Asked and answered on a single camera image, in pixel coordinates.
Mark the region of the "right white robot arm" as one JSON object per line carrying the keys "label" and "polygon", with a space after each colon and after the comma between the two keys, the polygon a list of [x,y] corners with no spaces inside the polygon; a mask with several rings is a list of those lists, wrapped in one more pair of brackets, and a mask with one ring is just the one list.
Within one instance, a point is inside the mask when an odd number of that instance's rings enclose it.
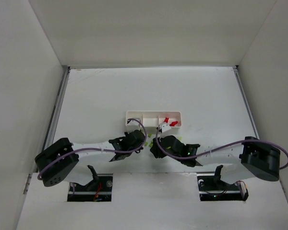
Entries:
{"label": "right white robot arm", "polygon": [[264,181],[279,180],[281,148],[255,137],[236,141],[198,153],[199,144],[183,144],[173,135],[154,138],[150,152],[156,159],[166,156],[187,167],[215,164],[215,177],[227,184],[239,180],[259,178]]}

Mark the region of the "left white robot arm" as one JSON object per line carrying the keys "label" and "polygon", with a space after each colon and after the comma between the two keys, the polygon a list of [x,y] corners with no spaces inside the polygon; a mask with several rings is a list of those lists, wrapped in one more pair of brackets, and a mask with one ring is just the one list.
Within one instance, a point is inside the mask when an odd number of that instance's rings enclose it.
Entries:
{"label": "left white robot arm", "polygon": [[140,130],[97,144],[77,144],[61,138],[36,156],[38,179],[45,187],[62,181],[92,186],[97,183],[94,165],[120,161],[134,152],[139,153],[146,138],[147,134]]}

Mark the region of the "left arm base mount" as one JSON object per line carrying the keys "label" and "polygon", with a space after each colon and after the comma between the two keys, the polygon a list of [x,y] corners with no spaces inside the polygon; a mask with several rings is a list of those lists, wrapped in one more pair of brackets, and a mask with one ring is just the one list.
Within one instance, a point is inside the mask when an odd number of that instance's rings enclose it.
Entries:
{"label": "left arm base mount", "polygon": [[68,202],[111,202],[112,174],[97,174],[93,166],[88,165],[90,181],[85,185],[70,183]]}

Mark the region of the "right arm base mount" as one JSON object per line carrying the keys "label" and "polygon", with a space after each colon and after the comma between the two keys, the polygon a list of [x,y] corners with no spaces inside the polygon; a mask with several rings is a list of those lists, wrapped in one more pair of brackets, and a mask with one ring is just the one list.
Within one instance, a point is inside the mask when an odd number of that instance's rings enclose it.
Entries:
{"label": "right arm base mount", "polygon": [[223,165],[217,166],[215,173],[197,175],[200,201],[243,201],[249,198],[249,192],[244,181],[228,184],[221,181]]}

